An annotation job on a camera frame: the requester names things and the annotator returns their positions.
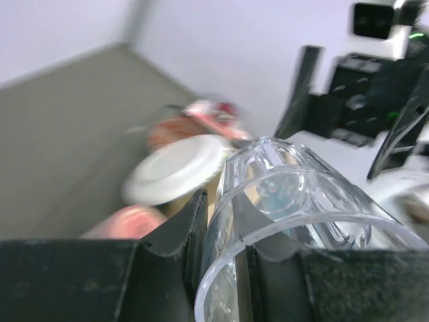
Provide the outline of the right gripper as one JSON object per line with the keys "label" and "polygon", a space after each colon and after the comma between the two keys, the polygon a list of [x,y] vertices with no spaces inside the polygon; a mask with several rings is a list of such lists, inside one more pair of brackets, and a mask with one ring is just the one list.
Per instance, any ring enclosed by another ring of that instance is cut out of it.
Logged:
{"label": "right gripper", "polygon": [[275,137],[306,131],[363,147],[385,132],[367,179],[403,166],[428,121],[428,30],[418,26],[427,6],[427,1],[354,3],[349,51],[335,61],[323,94],[312,92],[322,48],[303,46]]}

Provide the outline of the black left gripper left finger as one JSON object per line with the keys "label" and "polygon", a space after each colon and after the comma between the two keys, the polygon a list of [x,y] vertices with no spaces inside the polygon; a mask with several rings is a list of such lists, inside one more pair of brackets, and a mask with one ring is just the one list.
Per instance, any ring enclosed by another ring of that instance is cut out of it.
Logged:
{"label": "black left gripper left finger", "polygon": [[208,197],[142,239],[1,242],[2,321],[193,321]]}

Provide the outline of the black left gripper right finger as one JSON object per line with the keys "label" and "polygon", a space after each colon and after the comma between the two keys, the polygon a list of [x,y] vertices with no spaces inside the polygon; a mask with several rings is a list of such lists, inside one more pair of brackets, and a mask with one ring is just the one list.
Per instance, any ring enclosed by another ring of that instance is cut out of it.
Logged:
{"label": "black left gripper right finger", "polygon": [[240,321],[427,321],[428,244],[382,227],[364,194],[301,191],[300,208],[273,221],[245,193],[232,200]]}

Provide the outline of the red translucent mug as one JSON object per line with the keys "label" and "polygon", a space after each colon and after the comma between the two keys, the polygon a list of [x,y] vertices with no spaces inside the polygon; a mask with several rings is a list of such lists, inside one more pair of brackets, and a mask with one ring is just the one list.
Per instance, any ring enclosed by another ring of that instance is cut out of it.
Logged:
{"label": "red translucent mug", "polygon": [[141,239],[158,228],[167,217],[151,207],[122,208],[81,235],[84,239]]}

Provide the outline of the clear plastic cup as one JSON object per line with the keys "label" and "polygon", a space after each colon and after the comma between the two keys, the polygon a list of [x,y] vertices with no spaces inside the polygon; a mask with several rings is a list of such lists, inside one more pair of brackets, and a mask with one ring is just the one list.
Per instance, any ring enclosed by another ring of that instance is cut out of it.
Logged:
{"label": "clear plastic cup", "polygon": [[428,244],[312,150],[261,138],[230,155],[197,321],[427,321]]}

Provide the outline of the white watermelon plate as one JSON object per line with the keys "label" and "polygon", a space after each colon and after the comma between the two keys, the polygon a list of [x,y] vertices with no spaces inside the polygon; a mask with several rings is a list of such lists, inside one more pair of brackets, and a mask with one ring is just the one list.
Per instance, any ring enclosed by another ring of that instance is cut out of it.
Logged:
{"label": "white watermelon plate", "polygon": [[122,197],[128,204],[162,205],[215,177],[231,146],[217,135],[192,136],[151,153],[130,173]]}

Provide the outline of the orange blue patterned bowl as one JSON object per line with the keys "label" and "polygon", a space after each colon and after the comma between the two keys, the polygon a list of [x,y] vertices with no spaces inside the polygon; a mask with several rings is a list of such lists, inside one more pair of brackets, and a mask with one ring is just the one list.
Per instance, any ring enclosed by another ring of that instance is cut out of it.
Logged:
{"label": "orange blue patterned bowl", "polygon": [[170,117],[156,123],[148,133],[147,146],[151,152],[192,136],[208,131],[189,117]]}

